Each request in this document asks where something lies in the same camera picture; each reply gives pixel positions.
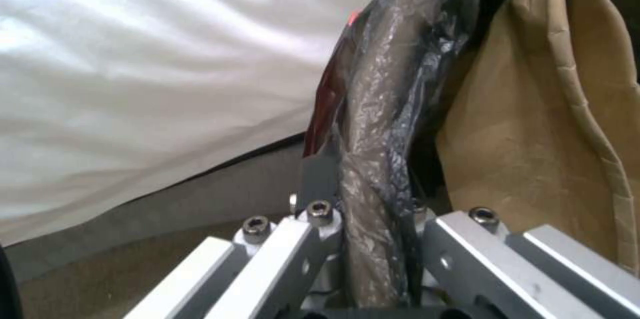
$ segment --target white sheet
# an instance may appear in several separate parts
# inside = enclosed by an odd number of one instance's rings
[[[0,243],[302,132],[368,1],[0,0]]]

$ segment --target hex socket bolt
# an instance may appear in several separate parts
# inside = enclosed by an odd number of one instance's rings
[[[477,206],[472,208],[469,210],[469,217],[491,234],[496,234],[498,226],[500,225],[498,214],[488,207]]]
[[[313,227],[327,226],[334,220],[334,207],[326,200],[316,200],[306,206],[306,215]]]
[[[249,244],[262,244],[271,233],[272,226],[266,216],[252,216],[242,223],[242,235]]]

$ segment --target black plastic bag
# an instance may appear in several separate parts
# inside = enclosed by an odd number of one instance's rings
[[[459,85],[448,80],[450,70],[466,48],[480,45],[502,2],[373,0],[334,50],[318,87],[305,155],[323,170],[334,166],[339,180],[334,193],[330,185],[303,184],[313,190],[302,189],[302,202],[318,193],[339,197],[357,306],[409,305],[419,292],[414,202],[436,192],[442,175],[410,180],[407,161],[419,134],[424,145],[416,155],[429,160],[416,171],[438,171],[434,136]],[[313,164],[303,169],[303,183],[313,182],[304,173],[317,173]]]

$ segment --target beige cloth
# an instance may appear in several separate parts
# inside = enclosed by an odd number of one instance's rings
[[[453,207],[549,223],[638,275],[635,80],[610,0],[506,0],[438,133]]]

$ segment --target metal frame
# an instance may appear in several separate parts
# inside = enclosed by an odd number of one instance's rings
[[[640,318],[640,281],[550,225],[507,244],[606,318]]]
[[[207,237],[125,319],[201,318],[248,260],[241,246]]]
[[[317,228],[282,219],[206,319],[272,319],[300,308],[326,258]]]
[[[600,317],[464,212],[426,224],[423,256],[456,305],[487,300],[509,318]]]

